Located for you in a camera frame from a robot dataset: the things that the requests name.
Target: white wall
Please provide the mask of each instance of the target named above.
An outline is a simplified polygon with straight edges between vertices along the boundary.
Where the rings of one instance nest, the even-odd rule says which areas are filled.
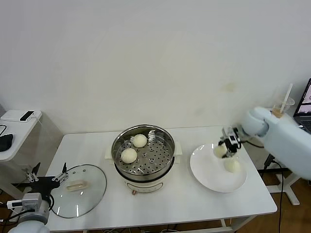
[[[0,104],[63,133],[234,122],[311,76],[311,1],[0,2]]]

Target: phone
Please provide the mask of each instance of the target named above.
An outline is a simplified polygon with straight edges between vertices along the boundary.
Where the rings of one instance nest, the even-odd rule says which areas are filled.
[[[34,115],[34,111],[9,110],[0,119],[4,121],[28,122]]]

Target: robotic arm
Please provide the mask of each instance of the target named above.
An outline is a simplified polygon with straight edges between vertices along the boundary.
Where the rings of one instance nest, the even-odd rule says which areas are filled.
[[[12,209],[14,207],[22,206],[18,226],[12,228],[9,233],[49,233],[50,230],[45,227],[48,222],[50,210],[53,207],[53,197],[51,201],[51,191],[58,188],[60,184],[68,178],[66,163],[64,164],[62,172],[58,176],[37,177],[40,163],[35,166],[31,173],[27,174],[30,181],[29,186],[32,188],[31,192],[26,193],[22,200],[8,201],[0,207],[7,207]]]
[[[256,107],[247,112],[237,128],[223,128],[219,146],[233,156],[241,148],[243,137],[255,137],[265,149],[298,176],[311,180],[311,134],[291,122],[280,121],[268,109]]]

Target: white table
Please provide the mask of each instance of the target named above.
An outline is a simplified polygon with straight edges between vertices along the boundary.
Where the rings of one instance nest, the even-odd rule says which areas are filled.
[[[10,149],[6,151],[0,152],[0,163],[2,162],[9,162],[7,165],[16,172],[19,172],[19,167],[11,161],[18,150],[20,149],[21,145],[24,143],[26,138],[28,137],[31,130],[34,128],[38,119],[42,116],[40,111],[35,111],[35,118],[31,118],[28,122],[14,122],[14,121],[4,121],[0,120],[0,125],[6,125],[6,130],[2,133],[2,135],[6,134],[13,134],[13,141],[12,146]],[[22,198],[22,192],[15,188],[7,179],[0,174],[0,188],[6,192],[7,194],[11,195],[15,199]]]
[[[93,164],[105,172],[107,188],[101,202],[89,213],[65,219],[51,212],[47,227],[51,231],[74,231],[221,219],[222,228],[204,230],[220,232],[237,230],[257,215],[275,212],[276,204],[244,148],[239,156],[245,161],[248,178],[238,191],[226,194],[211,191],[192,175],[191,153],[199,145],[218,143],[221,129],[221,126],[169,129],[181,143],[181,163],[173,165],[162,189],[135,196],[104,158],[106,148],[119,132],[65,135],[47,175],[58,174],[64,162],[68,168]],[[231,227],[225,226],[225,218],[235,218]]]

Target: metal stand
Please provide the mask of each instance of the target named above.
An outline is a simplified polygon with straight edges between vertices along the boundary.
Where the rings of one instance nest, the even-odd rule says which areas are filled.
[[[267,186],[267,189],[270,193],[280,193],[282,188],[282,175],[277,174],[277,179],[280,181],[280,184],[278,185],[269,185]],[[298,198],[296,197],[295,193],[293,192],[291,185],[295,183],[297,180],[299,180],[300,177],[291,174],[287,178],[284,178],[284,185],[283,185],[283,192],[286,193],[288,199],[291,201],[292,205],[300,205],[300,202]]]

